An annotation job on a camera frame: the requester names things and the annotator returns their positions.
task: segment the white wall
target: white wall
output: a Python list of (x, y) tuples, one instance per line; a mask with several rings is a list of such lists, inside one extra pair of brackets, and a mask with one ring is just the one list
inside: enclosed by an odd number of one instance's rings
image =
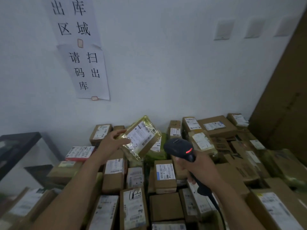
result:
[[(94, 0), (111, 101), (75, 98), (40, 0), (1, 0), (0, 135), (40, 131), (64, 155), (95, 124), (129, 125), (242, 112), (250, 117), (290, 37), (273, 38), (306, 0)], [(244, 39), (247, 20), (267, 18)], [(213, 41), (218, 19), (232, 38)]]

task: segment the person's right hand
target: person's right hand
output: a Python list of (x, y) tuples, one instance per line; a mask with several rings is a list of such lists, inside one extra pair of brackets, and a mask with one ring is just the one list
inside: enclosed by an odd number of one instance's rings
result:
[(193, 163), (178, 157), (176, 157), (176, 161), (183, 169), (190, 171), (201, 183), (214, 191), (217, 185), (222, 182), (215, 164), (206, 153), (195, 151), (195, 154), (196, 160)]

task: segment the light switch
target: light switch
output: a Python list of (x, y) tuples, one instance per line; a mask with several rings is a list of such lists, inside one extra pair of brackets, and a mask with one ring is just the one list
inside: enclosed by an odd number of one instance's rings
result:
[(277, 31), (275, 33), (276, 36), (289, 36), (291, 35), (297, 25), (299, 18), (297, 16), (286, 16), (284, 17), (277, 28)]
[(235, 19), (220, 20), (217, 23), (214, 40), (230, 39)]
[(263, 31), (266, 20), (263, 18), (253, 18), (248, 23), (245, 38), (258, 38)]

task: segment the person's left hand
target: person's left hand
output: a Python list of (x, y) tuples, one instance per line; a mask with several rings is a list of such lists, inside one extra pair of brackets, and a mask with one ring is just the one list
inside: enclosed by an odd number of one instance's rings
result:
[(116, 139), (121, 133), (125, 133), (126, 129), (111, 131), (109, 134), (105, 136), (105, 138), (100, 142), (99, 147), (97, 148), (97, 153), (103, 153), (107, 158), (119, 149), (120, 146), (129, 144), (131, 142), (130, 139), (127, 138), (119, 138)]

